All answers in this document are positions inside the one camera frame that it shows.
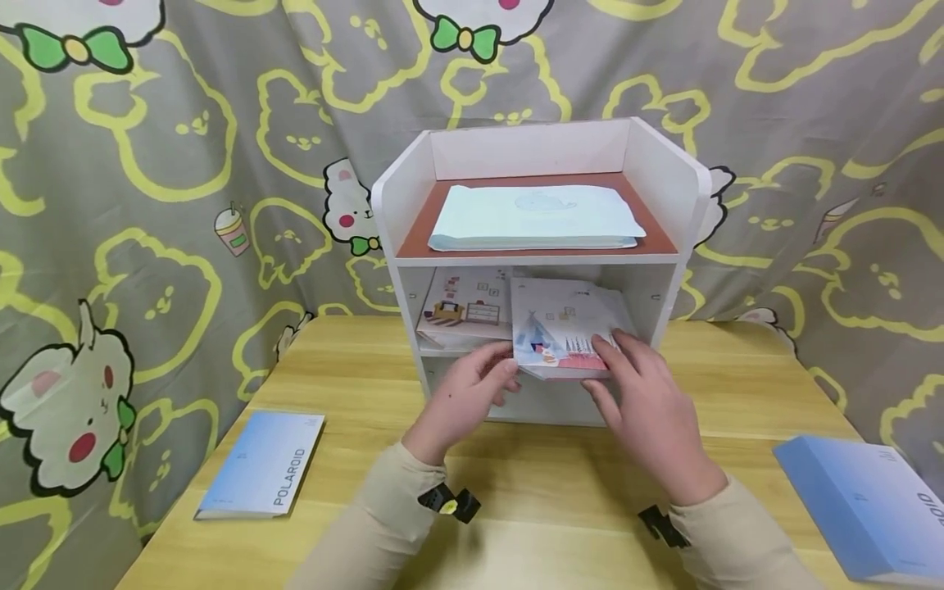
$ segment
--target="beige sleeve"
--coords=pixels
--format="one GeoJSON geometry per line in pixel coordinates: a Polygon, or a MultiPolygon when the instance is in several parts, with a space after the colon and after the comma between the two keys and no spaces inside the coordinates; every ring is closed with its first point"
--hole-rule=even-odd
{"type": "Polygon", "coordinates": [[[790,539],[740,481],[696,506],[673,506],[669,518],[691,547],[685,569],[701,590],[816,590],[790,539]]]}
{"type": "Polygon", "coordinates": [[[350,506],[322,535],[287,590],[386,590],[423,545],[436,513],[417,498],[446,480],[402,444],[374,463],[350,506]]]}

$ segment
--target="tent illustration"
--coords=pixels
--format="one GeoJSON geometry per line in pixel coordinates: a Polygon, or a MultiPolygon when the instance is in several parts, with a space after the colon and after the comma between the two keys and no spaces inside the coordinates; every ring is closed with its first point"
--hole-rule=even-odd
{"type": "Polygon", "coordinates": [[[561,345],[554,340],[554,337],[550,335],[548,329],[534,317],[534,312],[528,312],[528,319],[525,320],[524,325],[518,332],[514,345],[517,348],[530,350],[538,354],[545,350],[550,350],[551,352],[554,350],[562,350],[561,345]]]}

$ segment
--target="light wooden tabletop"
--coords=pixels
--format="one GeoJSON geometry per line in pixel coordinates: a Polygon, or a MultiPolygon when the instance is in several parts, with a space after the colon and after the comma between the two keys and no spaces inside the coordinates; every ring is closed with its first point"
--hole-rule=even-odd
{"type": "MultiPolygon", "coordinates": [[[[760,498],[826,587],[862,587],[845,578],[771,454],[798,433],[858,438],[781,341],[744,323],[676,322],[662,352],[695,399],[709,454],[760,498]]],[[[280,588],[422,404],[398,317],[312,321],[119,588],[280,588]],[[328,416],[294,511],[272,521],[194,522],[256,410],[328,416]]],[[[398,589],[693,587],[675,551],[636,517],[664,499],[604,429],[487,423],[447,466],[450,485],[474,491],[481,512],[470,525],[441,519],[398,589]]]]}

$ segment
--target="hand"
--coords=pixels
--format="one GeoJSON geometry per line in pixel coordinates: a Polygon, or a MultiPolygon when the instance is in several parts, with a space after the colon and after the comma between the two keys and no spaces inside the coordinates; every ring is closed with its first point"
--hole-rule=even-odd
{"type": "Polygon", "coordinates": [[[496,342],[470,352],[449,368],[426,408],[403,436],[403,446],[420,462],[441,465],[450,447],[481,424],[504,390],[517,392],[518,363],[508,358],[512,343],[496,342]]]}
{"type": "Polygon", "coordinates": [[[675,384],[662,355],[624,331],[613,335],[621,350],[596,335],[592,344],[619,385],[620,403],[599,381],[582,383],[603,421],[672,504],[692,506],[716,496],[728,478],[701,445],[691,397],[675,384]]]}

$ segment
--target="polaroid box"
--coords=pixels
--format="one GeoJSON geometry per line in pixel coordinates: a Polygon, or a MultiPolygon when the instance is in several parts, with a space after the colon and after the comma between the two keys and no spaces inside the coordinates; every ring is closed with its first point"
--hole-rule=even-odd
{"type": "Polygon", "coordinates": [[[194,520],[283,516],[325,424],[320,414],[255,412],[207,490],[194,520]]]}
{"type": "Polygon", "coordinates": [[[799,436],[773,452],[851,580],[944,588],[944,503],[897,450],[799,436]]]}

